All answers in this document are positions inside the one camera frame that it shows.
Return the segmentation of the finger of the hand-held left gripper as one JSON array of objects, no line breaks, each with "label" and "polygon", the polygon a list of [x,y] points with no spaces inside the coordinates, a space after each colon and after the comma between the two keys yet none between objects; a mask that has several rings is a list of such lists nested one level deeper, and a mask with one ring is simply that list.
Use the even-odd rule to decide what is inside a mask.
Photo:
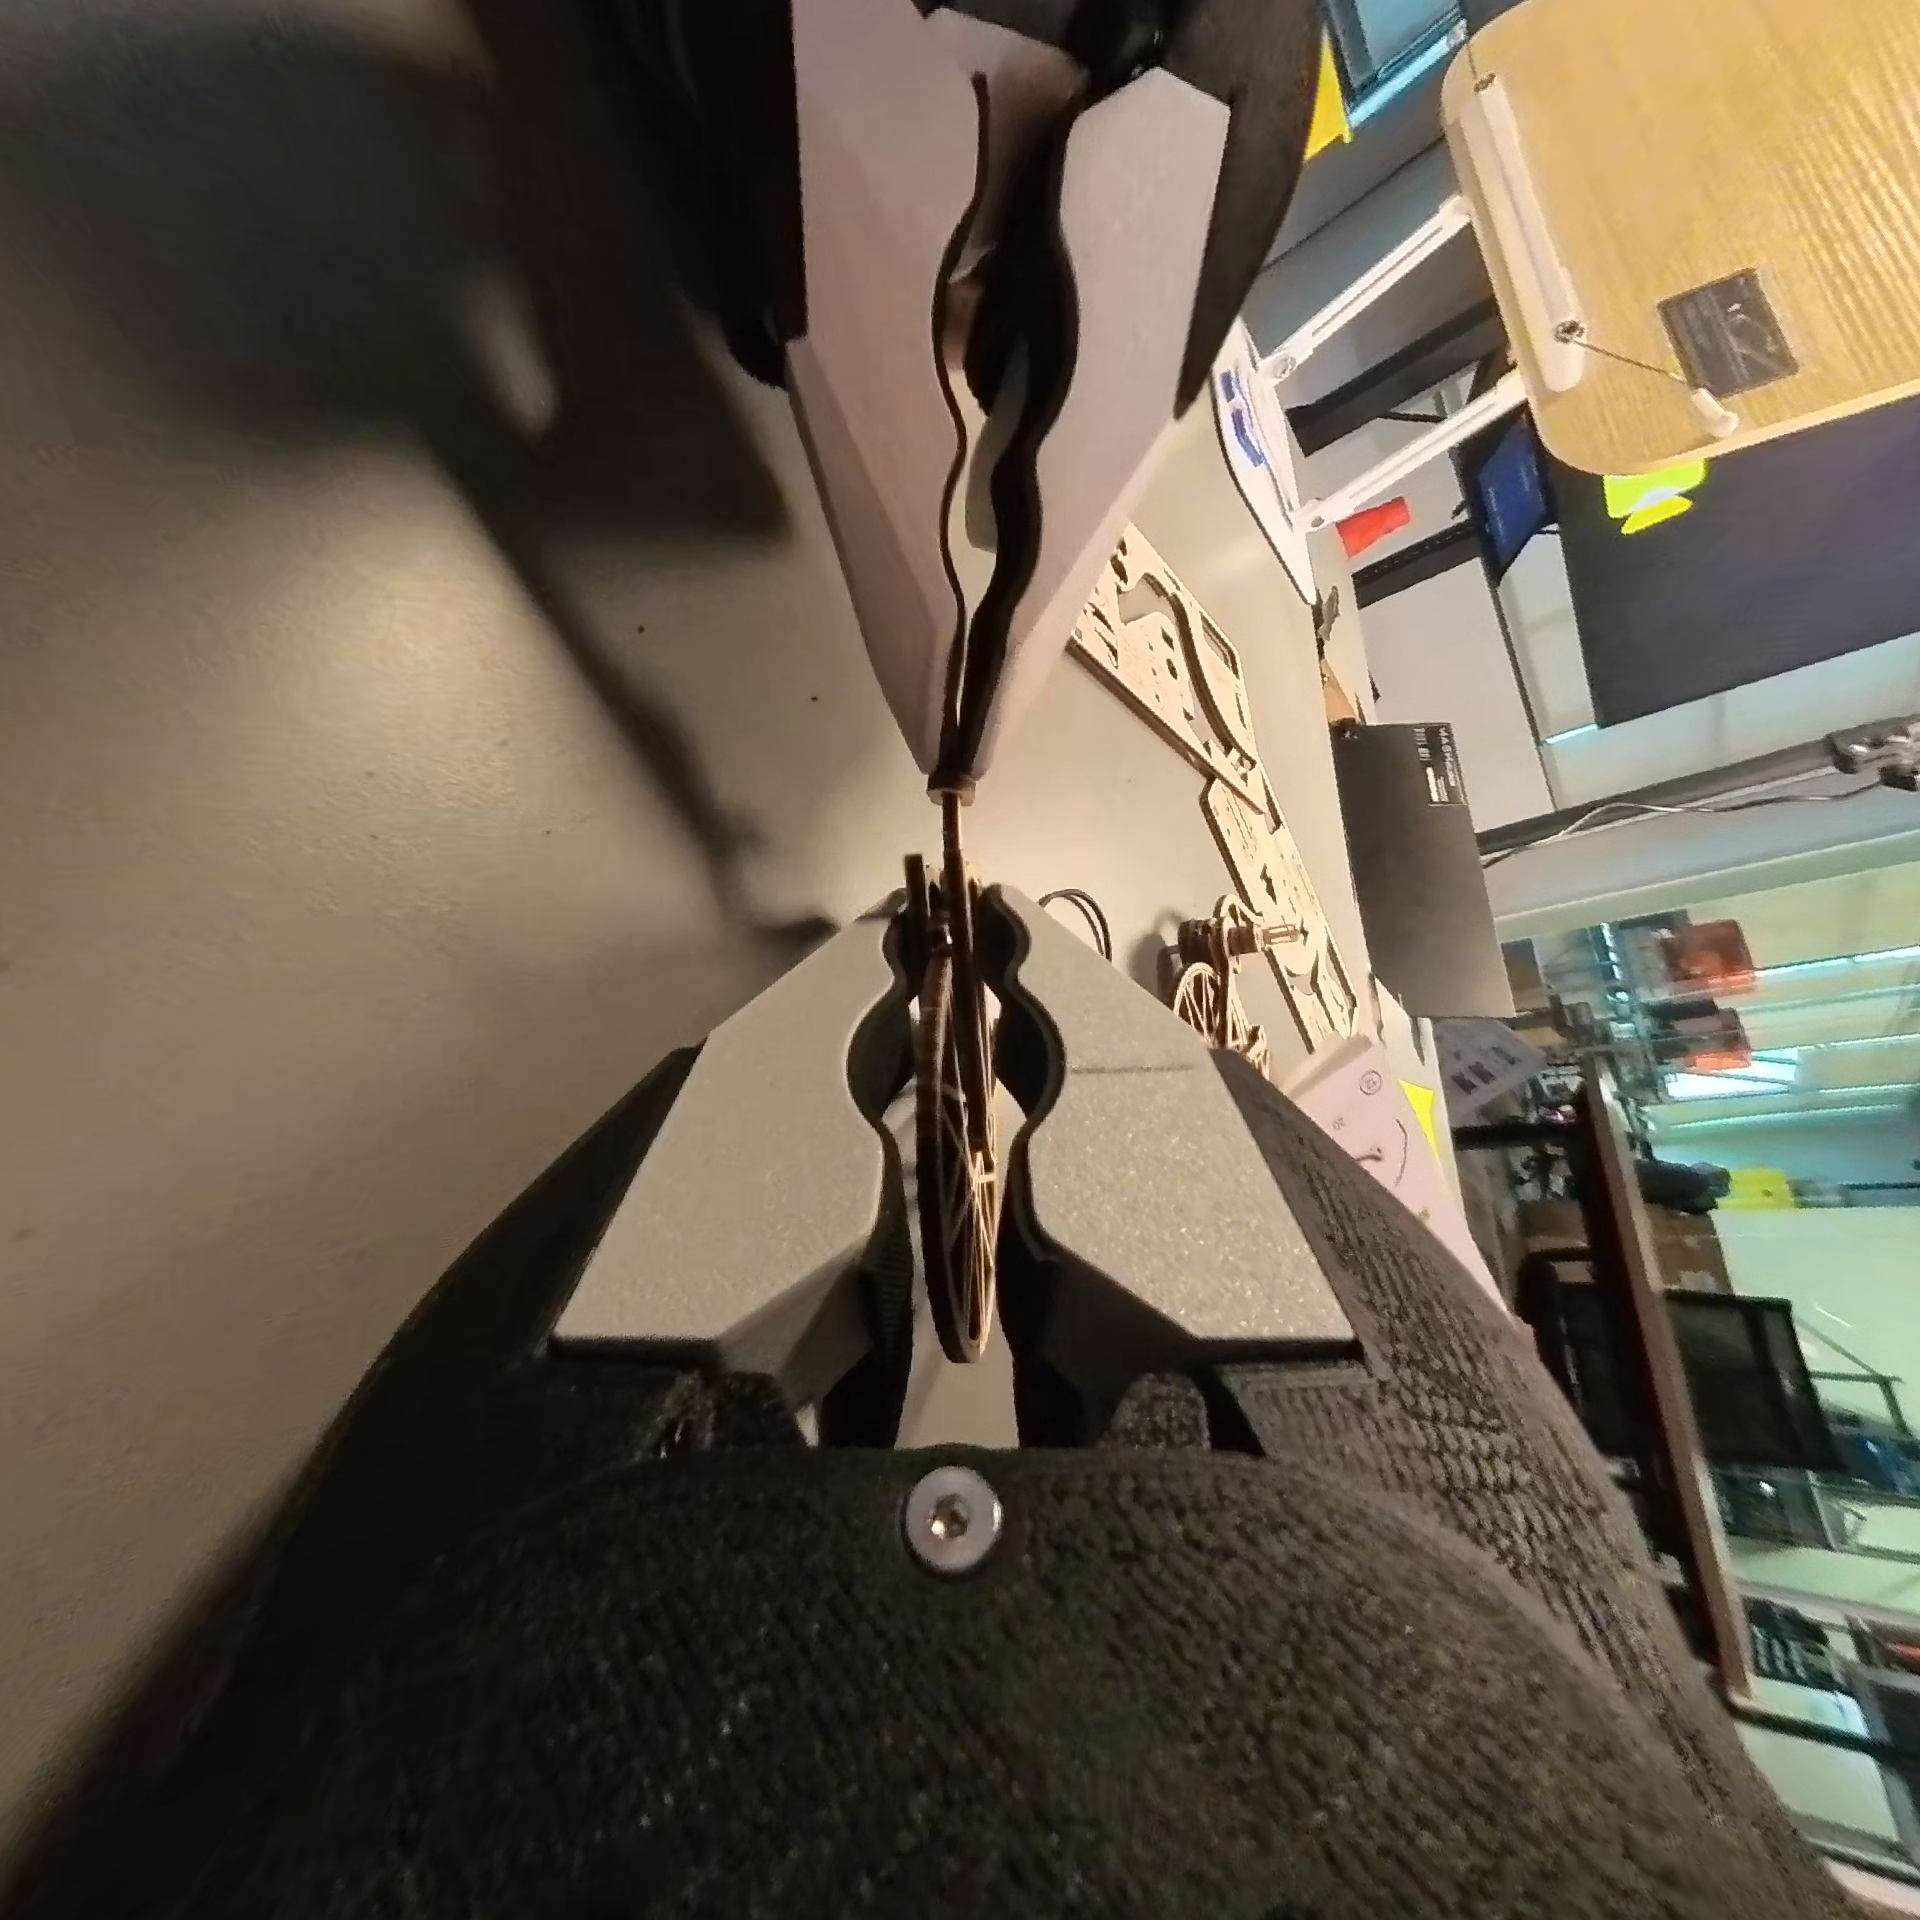
[{"label": "finger of the hand-held left gripper", "polygon": [[989,290],[1013,396],[972,456],[991,561],[954,657],[944,766],[985,771],[1063,652],[1178,415],[1229,109],[1148,68],[1048,133]]},{"label": "finger of the hand-held left gripper", "polygon": [[939,766],[963,624],[947,509],[963,434],[938,319],[978,199],[972,74],[906,2],[796,2],[805,323],[786,385],[876,684]]}]

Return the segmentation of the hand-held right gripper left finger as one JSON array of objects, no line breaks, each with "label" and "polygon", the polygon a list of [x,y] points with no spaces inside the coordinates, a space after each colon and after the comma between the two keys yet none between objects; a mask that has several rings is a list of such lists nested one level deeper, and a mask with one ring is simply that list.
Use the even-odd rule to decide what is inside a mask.
[{"label": "hand-held right gripper left finger", "polygon": [[714,1027],[551,1329],[586,1359],[840,1381],[876,1348],[862,1270],[900,1216],[902,902]]}]

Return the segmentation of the wooden spoked wheel model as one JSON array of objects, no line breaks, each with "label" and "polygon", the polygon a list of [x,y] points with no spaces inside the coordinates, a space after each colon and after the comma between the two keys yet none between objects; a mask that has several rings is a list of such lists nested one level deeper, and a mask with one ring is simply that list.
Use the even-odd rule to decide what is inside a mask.
[{"label": "wooden spoked wheel model", "polygon": [[976,889],[957,843],[906,867],[914,963],[914,1161],[932,1330],[957,1367],[995,1330],[1000,1155],[993,1007],[974,941]]}]

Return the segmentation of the thin carved wooden part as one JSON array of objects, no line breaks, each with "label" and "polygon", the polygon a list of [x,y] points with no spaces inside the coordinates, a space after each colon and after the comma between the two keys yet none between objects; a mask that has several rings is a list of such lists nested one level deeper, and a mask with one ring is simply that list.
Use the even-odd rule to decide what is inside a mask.
[{"label": "thin carved wooden part", "polygon": [[978,268],[954,256],[944,268],[932,309],[933,373],[945,404],[954,446],[941,481],[936,539],[941,573],[952,599],[952,637],[939,674],[938,757],[926,792],[939,815],[939,872],[952,895],[965,876],[962,852],[962,813],[972,800],[974,780],[965,772],[962,742],[974,600],[981,583],[980,553],[970,533],[970,487],[985,415],[976,399],[968,354],[978,321],[981,282]]}]

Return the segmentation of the laser-cut wooden parts sheet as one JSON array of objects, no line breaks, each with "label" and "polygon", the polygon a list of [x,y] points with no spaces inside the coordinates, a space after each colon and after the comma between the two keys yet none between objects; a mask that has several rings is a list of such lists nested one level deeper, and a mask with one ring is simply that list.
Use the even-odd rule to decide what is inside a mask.
[{"label": "laser-cut wooden parts sheet", "polygon": [[1202,776],[1265,804],[1239,657],[1136,524],[1122,527],[1067,654]]},{"label": "laser-cut wooden parts sheet", "polygon": [[1262,957],[1307,1052],[1360,1033],[1360,997],[1303,856],[1275,807],[1256,807],[1225,780],[1208,780],[1202,815],[1232,891],[1262,929]]}]

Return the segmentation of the white instruction sheet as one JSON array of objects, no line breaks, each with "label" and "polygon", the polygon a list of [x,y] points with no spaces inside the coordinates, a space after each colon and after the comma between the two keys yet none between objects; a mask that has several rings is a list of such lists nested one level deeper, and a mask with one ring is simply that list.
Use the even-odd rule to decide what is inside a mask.
[{"label": "white instruction sheet", "polygon": [[1437,1144],[1437,1094],[1403,1080],[1378,1038],[1352,1034],[1323,1049],[1283,1093],[1408,1213],[1433,1225],[1457,1211]]}]

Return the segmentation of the small wooden wheel assembly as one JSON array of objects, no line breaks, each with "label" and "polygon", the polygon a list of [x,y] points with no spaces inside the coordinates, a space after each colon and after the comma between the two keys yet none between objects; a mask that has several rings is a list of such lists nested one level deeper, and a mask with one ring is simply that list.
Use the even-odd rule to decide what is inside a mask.
[{"label": "small wooden wheel assembly", "polygon": [[1248,959],[1298,949],[1306,927],[1258,917],[1238,897],[1224,895],[1205,919],[1181,920],[1160,957],[1160,993],[1172,1014],[1212,1051],[1241,1059],[1270,1077],[1272,1047],[1238,993],[1238,967]]}]

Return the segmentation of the white sheet with blue print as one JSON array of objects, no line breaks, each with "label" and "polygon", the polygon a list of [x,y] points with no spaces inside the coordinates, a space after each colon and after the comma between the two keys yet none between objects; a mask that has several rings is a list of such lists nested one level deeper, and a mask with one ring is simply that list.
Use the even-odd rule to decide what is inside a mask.
[{"label": "white sheet with blue print", "polygon": [[1295,596],[1319,602],[1310,536],[1300,522],[1293,442],[1275,380],[1263,370],[1259,348],[1235,319],[1212,361],[1209,403],[1215,439],[1238,498],[1254,518]]}]

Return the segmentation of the flat black box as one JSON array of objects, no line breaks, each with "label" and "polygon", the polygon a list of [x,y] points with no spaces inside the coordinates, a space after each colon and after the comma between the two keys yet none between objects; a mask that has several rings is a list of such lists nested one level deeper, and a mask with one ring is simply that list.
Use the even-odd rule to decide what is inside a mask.
[{"label": "flat black box", "polygon": [[1332,766],[1375,982],[1422,1020],[1509,1020],[1516,1000],[1454,733],[1340,723]]}]

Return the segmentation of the blue screen monitor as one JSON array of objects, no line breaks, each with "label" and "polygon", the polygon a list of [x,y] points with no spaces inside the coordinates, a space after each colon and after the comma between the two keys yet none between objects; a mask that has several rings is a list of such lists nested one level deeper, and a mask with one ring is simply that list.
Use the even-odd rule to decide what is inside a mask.
[{"label": "blue screen monitor", "polygon": [[1452,466],[1481,571],[1498,588],[1534,539],[1559,529],[1550,463],[1530,408],[1467,436]]}]

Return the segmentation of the light wooden table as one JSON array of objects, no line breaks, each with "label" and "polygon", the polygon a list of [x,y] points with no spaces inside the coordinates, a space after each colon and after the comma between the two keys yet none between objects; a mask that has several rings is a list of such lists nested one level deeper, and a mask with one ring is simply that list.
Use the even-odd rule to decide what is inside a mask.
[{"label": "light wooden table", "polygon": [[[1464,43],[1440,114],[1564,466],[1707,463],[1916,396],[1913,2],[1516,4]],[[1798,375],[1716,401],[1658,305],[1745,268]]]}]

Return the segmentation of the black label plate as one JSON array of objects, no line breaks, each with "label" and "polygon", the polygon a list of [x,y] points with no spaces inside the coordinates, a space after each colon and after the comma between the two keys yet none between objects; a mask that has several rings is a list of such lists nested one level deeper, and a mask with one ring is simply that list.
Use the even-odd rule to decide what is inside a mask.
[{"label": "black label plate", "polygon": [[1656,315],[1688,385],[1732,403],[1799,375],[1802,364],[1764,275],[1737,268],[1658,303]]}]

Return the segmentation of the yellow paper note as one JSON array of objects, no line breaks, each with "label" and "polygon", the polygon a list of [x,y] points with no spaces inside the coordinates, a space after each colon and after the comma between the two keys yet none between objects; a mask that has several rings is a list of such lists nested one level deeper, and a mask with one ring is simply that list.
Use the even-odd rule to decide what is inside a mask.
[{"label": "yellow paper note", "polygon": [[1710,464],[1704,459],[1633,474],[1603,474],[1600,477],[1601,509],[1619,539],[1645,534],[1688,516],[1707,477]]}]

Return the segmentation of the black mesh office chair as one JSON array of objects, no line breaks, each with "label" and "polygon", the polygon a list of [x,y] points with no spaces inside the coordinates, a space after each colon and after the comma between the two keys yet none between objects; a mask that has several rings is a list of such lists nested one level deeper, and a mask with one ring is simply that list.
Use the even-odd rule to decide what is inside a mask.
[{"label": "black mesh office chair", "polygon": [[1846,1460],[1787,1301],[1667,1291],[1663,1307],[1712,1468],[1841,1474]]}]

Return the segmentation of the white metal table frame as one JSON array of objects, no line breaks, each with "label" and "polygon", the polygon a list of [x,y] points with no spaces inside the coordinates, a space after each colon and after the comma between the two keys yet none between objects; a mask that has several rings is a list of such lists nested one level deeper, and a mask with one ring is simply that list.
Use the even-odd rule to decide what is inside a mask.
[{"label": "white metal table frame", "polygon": [[[1416,271],[1471,229],[1473,219],[1466,199],[1462,195],[1443,199],[1403,241],[1379,254],[1285,334],[1274,350],[1256,361],[1263,394],[1278,396],[1288,380],[1306,370],[1317,350],[1367,316]],[[1471,390],[1456,410],[1427,422],[1412,440],[1332,492],[1316,497],[1300,492],[1295,466],[1278,464],[1272,485],[1282,527],[1300,539],[1335,529],[1526,403],[1523,375],[1514,369],[1507,326],[1496,301],[1475,301],[1466,312],[1429,328],[1409,347],[1398,348],[1371,370],[1348,380],[1343,389],[1307,408],[1310,422],[1321,432],[1319,442],[1332,444],[1345,432],[1398,412],[1403,403],[1464,373],[1471,373]]]}]

